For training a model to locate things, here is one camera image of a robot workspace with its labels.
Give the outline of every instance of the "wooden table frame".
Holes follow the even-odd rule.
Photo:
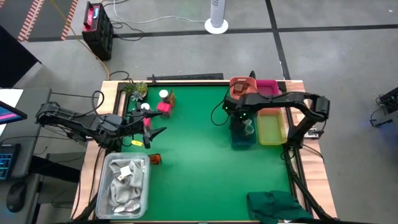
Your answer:
[[[120,92],[120,83],[125,83],[125,81],[103,82],[101,91],[104,93],[105,99],[102,106],[97,109],[99,114],[116,113],[120,116],[123,115],[127,102],[125,100],[125,94]],[[229,83],[229,80],[159,80],[156,81],[156,83],[160,85],[204,85],[205,83],[207,85],[225,85]],[[305,91],[303,81],[301,80],[278,80],[278,84],[279,88],[285,88],[286,91]],[[289,122],[287,121],[288,116],[292,118],[294,125],[298,125],[303,118],[303,114],[298,109],[291,108],[291,112],[287,112],[287,110],[282,111],[285,113],[284,117],[286,128],[289,128]],[[304,144],[320,152],[318,140],[305,139]],[[82,213],[83,209],[88,205],[91,198],[98,191],[104,161],[104,153],[105,150],[100,151],[100,148],[96,142],[90,141],[88,143],[85,160],[83,167],[81,168],[80,199],[78,200],[79,192],[77,191],[72,211],[75,210],[76,206],[77,210],[72,218],[76,218]],[[319,157],[319,155],[316,155],[314,152],[307,150],[306,147],[297,151],[296,153],[297,154],[292,159],[292,164],[295,171],[300,175],[301,179],[305,180],[307,189],[313,195],[319,205],[322,206],[324,211],[326,211],[327,214],[336,217],[336,210],[331,196],[328,177],[326,176],[326,170],[322,158]],[[293,190],[293,192],[298,198],[300,204],[303,206],[303,208],[308,207],[301,191],[296,185],[294,188],[295,190]]]

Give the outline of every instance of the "pink container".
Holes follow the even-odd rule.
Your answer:
[[[261,95],[278,95],[278,83],[276,80],[257,80],[257,90]]]

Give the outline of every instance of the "green table surface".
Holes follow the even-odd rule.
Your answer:
[[[282,146],[255,144],[249,149],[231,147],[229,123],[215,126],[210,113],[228,86],[149,87],[146,103],[153,110],[159,91],[173,90],[176,105],[170,118],[152,118],[152,127],[167,127],[150,149],[123,147],[122,152],[160,153],[162,163],[151,166],[148,209],[138,220],[249,220],[246,194],[256,191],[290,192]],[[130,101],[128,110],[135,103]],[[226,113],[219,107],[214,120]],[[141,141],[142,136],[134,139]],[[124,138],[128,144],[131,138]]]

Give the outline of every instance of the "orange object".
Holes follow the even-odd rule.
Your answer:
[[[169,94],[169,101],[170,101],[170,105],[172,105],[172,108],[174,108],[174,106],[175,106],[175,95],[174,95],[173,90]]]
[[[251,77],[234,77],[229,81],[229,93],[234,99],[246,93],[257,93],[256,80]]]
[[[159,153],[148,155],[152,165],[159,165],[162,162],[162,156]]]

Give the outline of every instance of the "small toy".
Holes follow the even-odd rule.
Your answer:
[[[170,103],[170,101],[169,101],[169,92],[167,90],[161,90],[159,92],[159,96],[161,97],[162,102]]]
[[[159,165],[160,162],[162,162],[162,156],[159,153],[148,155],[148,156],[149,156],[150,163],[152,165]]]
[[[172,112],[172,106],[169,103],[164,103],[164,102],[158,103],[156,109],[157,111],[163,112],[162,116],[165,116],[167,118],[170,117]]]
[[[150,106],[148,103],[143,103],[143,104],[141,104],[141,109],[149,110]]]

